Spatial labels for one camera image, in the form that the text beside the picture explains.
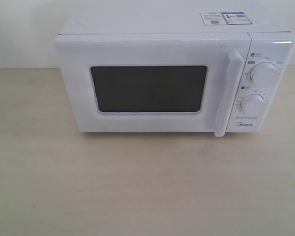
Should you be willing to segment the white microwave door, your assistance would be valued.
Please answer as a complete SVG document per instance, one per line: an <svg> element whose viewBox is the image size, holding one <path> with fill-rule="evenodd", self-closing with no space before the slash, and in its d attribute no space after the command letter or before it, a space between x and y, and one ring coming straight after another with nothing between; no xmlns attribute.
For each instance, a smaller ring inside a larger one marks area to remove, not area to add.
<svg viewBox="0 0 295 236"><path fill-rule="evenodd" d="M59 65L81 132L227 131L246 33L60 34Z"/></svg>

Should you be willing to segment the white Midea microwave oven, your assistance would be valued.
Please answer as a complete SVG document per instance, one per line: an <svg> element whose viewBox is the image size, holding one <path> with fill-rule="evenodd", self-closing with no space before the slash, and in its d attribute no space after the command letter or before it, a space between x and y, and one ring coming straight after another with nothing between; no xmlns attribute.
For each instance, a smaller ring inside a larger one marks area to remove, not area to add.
<svg viewBox="0 0 295 236"><path fill-rule="evenodd" d="M209 12L244 12L252 24L206 26L200 13ZM246 33L251 38L226 133L259 131L293 53L295 37L256 0L87 0L58 35L194 33ZM250 79L252 68L263 62L272 63L278 71L278 82L272 86L260 87ZM257 115L240 108L241 100L251 94L265 101Z"/></svg>

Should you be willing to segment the white upper power knob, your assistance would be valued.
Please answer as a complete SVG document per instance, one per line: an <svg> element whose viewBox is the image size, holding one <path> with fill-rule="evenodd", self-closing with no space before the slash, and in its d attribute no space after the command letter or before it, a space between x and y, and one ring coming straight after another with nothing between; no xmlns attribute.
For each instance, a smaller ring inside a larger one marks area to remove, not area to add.
<svg viewBox="0 0 295 236"><path fill-rule="evenodd" d="M250 72L253 84L260 87L272 86L278 82L278 71L270 62L259 63Z"/></svg>

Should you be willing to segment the blue white warning sticker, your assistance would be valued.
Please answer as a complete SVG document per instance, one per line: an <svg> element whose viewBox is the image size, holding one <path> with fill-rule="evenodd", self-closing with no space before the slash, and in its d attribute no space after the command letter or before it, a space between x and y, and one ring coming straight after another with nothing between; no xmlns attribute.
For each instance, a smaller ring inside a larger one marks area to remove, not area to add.
<svg viewBox="0 0 295 236"><path fill-rule="evenodd" d="M209 12L200 13L200 16L206 26L252 24L244 12Z"/></svg>

